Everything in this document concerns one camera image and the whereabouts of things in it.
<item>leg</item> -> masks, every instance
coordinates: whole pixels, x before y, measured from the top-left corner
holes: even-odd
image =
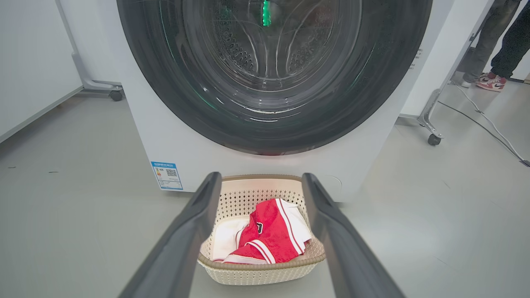
[[[484,21],[479,42],[468,61],[464,74],[466,82],[473,83],[478,80],[497,41],[510,24],[518,7],[519,1],[516,0],[495,0],[490,9],[491,15]]]
[[[508,29],[502,39],[502,48],[491,61],[491,72],[509,78],[523,56],[530,49],[530,2]]]
[[[484,24],[491,17],[492,12],[496,9],[496,7],[498,7],[498,2],[499,1],[495,1],[491,5],[490,10],[488,10],[488,13],[484,17],[484,20],[482,20],[482,24],[480,24],[479,29],[476,31],[477,35],[479,34],[480,31],[482,31],[482,28],[484,28]],[[464,58],[462,58],[462,61],[460,61],[460,64],[458,65],[458,68],[457,68],[457,71],[466,72],[467,65],[470,63],[470,60],[473,58],[473,53],[469,51],[470,49],[471,48],[468,49],[467,53],[464,55]]]

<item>white cloth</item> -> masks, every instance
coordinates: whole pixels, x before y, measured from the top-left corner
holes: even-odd
[[[239,243],[236,234],[248,225],[248,215],[229,217],[219,221],[214,230],[210,260],[222,261],[236,250]]]

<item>black caster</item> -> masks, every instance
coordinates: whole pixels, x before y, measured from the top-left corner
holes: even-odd
[[[430,135],[429,136],[429,139],[427,140],[427,143],[429,143],[429,145],[432,145],[432,146],[436,146],[436,145],[439,145],[441,142],[441,138],[435,136],[435,135]]]
[[[123,99],[123,94],[121,94],[120,91],[111,91],[109,97],[112,98],[113,101],[120,101]]]

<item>laundry basket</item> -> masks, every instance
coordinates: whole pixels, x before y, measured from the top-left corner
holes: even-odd
[[[248,175],[223,179],[214,230],[222,219],[249,215],[258,203],[274,198],[297,204],[309,226],[300,177]],[[210,259],[212,240],[213,236],[210,235],[201,245],[198,262],[216,282],[224,285],[264,285],[291,281],[307,275],[325,259],[324,245],[313,234],[303,256],[287,263],[266,265],[213,262]]]

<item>person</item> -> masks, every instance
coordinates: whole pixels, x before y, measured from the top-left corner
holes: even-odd
[[[495,0],[482,22],[478,43],[469,56],[465,57],[463,65],[462,87],[469,88],[475,82],[487,82],[488,74],[482,71],[486,66],[497,41],[514,18],[521,0]]]
[[[502,47],[491,60],[491,71],[487,78],[478,81],[477,87],[500,92],[506,81],[530,49],[530,2],[528,2],[502,39]]]

